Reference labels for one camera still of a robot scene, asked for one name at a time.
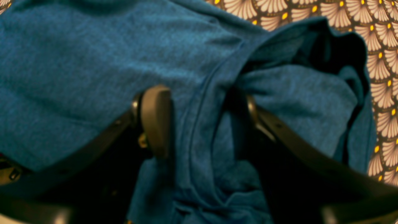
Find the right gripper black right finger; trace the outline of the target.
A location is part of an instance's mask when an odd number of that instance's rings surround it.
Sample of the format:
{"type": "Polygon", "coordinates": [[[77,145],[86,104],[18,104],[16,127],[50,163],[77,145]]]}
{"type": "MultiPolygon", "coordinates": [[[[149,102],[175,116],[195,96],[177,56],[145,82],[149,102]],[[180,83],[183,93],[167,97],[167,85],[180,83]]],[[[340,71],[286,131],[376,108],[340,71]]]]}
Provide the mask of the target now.
{"type": "Polygon", "coordinates": [[[258,171],[274,223],[395,223],[397,188],[324,156],[237,88],[232,112],[238,157],[258,171]]]}

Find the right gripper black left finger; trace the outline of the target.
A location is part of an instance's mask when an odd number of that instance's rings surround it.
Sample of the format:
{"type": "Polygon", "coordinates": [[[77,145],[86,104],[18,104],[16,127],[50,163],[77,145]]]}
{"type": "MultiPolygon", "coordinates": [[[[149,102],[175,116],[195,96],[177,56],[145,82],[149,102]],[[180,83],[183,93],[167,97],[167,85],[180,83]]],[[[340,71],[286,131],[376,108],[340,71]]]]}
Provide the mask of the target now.
{"type": "Polygon", "coordinates": [[[169,155],[171,91],[157,85],[90,143],[40,172],[15,167],[1,187],[2,224],[123,224],[142,163],[169,155]]]}

